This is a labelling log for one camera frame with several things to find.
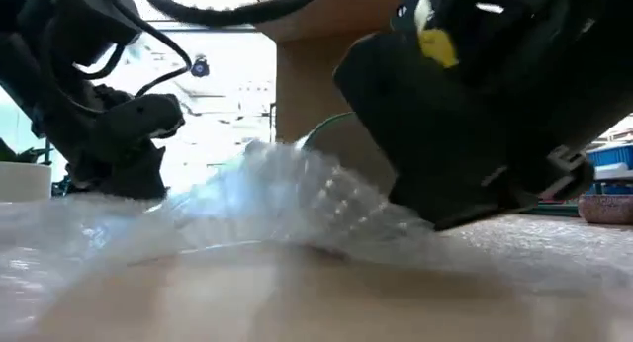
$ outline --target white pot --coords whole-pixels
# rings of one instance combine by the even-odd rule
[[[51,181],[49,166],[0,162],[0,203],[49,199]]]

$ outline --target plastic wrap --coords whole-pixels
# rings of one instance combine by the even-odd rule
[[[0,207],[0,340],[28,331],[97,270],[265,241],[536,289],[628,286],[633,272],[631,232],[502,218],[437,234],[334,161],[255,143],[229,169],[160,204],[69,197]]]

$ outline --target table surface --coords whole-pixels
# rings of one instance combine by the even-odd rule
[[[630,229],[514,215],[437,239],[418,269],[272,245],[137,264],[83,282],[25,341],[632,340]]]

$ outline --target blue container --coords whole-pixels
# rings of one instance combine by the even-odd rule
[[[587,153],[587,158],[595,166],[625,163],[633,169],[633,144],[592,150]]]

